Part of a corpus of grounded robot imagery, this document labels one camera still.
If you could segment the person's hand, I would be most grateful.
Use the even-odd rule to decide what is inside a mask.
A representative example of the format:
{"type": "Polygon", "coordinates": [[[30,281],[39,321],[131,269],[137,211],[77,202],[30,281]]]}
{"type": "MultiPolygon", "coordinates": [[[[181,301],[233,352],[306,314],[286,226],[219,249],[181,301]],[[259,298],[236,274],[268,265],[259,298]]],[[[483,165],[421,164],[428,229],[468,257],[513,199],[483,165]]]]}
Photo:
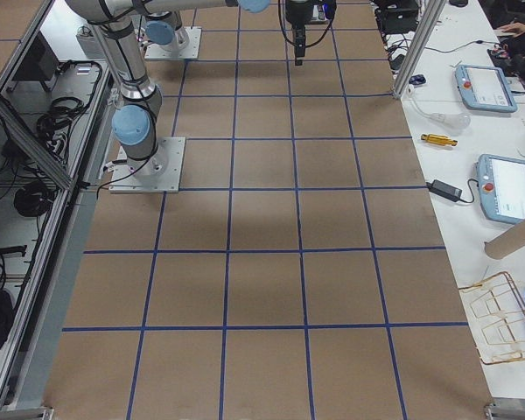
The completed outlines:
{"type": "Polygon", "coordinates": [[[525,32],[525,24],[520,22],[513,22],[511,24],[505,24],[498,28],[502,33],[512,33],[514,35],[520,35],[525,32]]]}

